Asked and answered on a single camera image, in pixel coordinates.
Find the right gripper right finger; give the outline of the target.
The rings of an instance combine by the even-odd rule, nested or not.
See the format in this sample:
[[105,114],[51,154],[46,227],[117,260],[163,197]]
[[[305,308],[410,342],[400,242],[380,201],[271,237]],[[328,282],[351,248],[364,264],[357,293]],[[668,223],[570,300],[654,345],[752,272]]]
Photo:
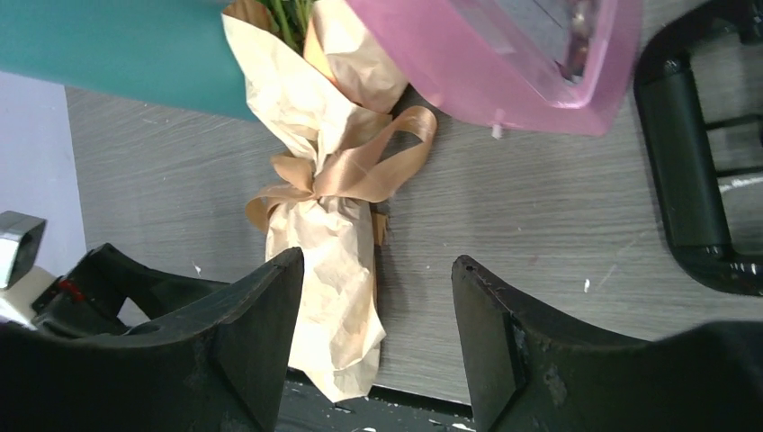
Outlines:
[[762,326],[716,321],[646,341],[572,317],[469,256],[452,267],[479,431],[759,431]]

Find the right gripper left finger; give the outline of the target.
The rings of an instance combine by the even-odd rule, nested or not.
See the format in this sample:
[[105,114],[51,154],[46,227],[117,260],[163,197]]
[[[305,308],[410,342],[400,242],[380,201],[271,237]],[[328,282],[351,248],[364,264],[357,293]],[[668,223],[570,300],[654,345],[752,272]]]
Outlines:
[[303,273],[290,248],[130,334],[2,321],[2,430],[274,430]]

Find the tan satin ribbon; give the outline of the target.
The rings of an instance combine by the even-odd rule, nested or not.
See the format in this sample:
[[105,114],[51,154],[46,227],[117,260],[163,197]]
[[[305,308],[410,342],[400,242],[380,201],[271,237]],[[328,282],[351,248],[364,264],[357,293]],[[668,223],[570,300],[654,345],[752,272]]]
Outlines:
[[[266,232],[272,212],[283,203],[323,197],[383,202],[424,166],[437,126],[432,111],[424,106],[409,107],[373,139],[330,156],[319,173],[307,159],[276,155],[271,165],[283,181],[261,189],[245,207],[245,214],[256,228]],[[410,133],[419,143],[383,159],[382,153],[397,132]]]

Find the paper flower bouquet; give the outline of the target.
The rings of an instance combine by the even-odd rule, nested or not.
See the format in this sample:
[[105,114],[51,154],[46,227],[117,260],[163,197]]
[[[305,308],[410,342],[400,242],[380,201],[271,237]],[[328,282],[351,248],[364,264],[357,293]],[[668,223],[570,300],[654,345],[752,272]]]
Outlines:
[[[222,23],[249,110],[291,156],[321,170],[342,147],[362,145],[390,123],[408,82],[347,3],[318,1],[311,18],[310,58],[265,28],[257,1],[231,3]],[[284,202],[263,228],[267,257],[288,248],[304,256],[288,365],[331,402],[366,396],[385,338],[369,204],[340,197]]]

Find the teal ceramic vase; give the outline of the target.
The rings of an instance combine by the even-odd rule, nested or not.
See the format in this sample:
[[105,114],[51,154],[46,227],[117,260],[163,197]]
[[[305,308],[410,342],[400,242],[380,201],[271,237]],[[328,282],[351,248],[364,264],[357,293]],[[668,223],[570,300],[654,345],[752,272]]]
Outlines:
[[252,121],[226,1],[3,1],[1,69]]

